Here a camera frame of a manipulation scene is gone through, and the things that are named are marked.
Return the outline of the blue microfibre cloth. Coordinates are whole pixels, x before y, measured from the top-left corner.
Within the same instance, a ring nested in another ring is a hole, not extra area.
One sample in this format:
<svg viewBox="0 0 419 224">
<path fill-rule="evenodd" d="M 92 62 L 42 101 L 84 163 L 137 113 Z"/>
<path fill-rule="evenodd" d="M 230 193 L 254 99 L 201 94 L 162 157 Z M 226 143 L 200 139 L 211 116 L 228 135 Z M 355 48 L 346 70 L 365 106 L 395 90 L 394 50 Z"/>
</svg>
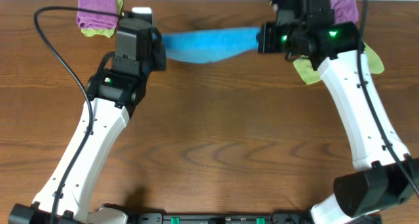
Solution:
<svg viewBox="0 0 419 224">
<path fill-rule="evenodd" d="M 162 36 L 166 57 L 178 62 L 208 64 L 258 49 L 257 27 L 211 29 Z"/>
</svg>

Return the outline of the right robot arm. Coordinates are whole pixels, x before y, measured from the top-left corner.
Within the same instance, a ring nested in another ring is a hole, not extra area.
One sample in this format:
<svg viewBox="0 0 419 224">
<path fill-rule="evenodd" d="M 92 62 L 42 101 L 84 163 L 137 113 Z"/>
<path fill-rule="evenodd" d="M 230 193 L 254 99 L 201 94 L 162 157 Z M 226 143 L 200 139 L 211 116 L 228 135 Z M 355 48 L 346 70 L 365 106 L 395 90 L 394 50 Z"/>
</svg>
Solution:
<svg viewBox="0 0 419 224">
<path fill-rule="evenodd" d="M 364 25 L 336 23 L 330 0 L 270 0 L 276 20 L 258 34 L 260 53 L 305 56 L 330 92 L 344 125 L 353 174 L 337 177 L 333 194 L 303 223 L 353 223 L 418 194 L 418 160 L 395 133 L 369 70 Z"/>
</svg>

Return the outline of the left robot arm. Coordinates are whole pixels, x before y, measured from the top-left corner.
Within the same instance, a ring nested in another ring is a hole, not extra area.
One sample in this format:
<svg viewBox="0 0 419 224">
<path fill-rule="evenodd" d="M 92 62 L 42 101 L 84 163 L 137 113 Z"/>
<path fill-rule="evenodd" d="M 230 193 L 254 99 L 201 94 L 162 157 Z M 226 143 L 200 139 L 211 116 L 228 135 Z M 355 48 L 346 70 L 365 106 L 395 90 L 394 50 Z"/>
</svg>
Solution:
<svg viewBox="0 0 419 224">
<path fill-rule="evenodd" d="M 29 206 L 15 204 L 9 223 L 129 223 L 124 208 L 105 204 L 90 212 L 92 191 L 109 152 L 143 99 L 152 71 L 165 70 L 160 32 L 120 28 L 117 47 L 88 83 L 76 131 L 57 168 Z"/>
</svg>

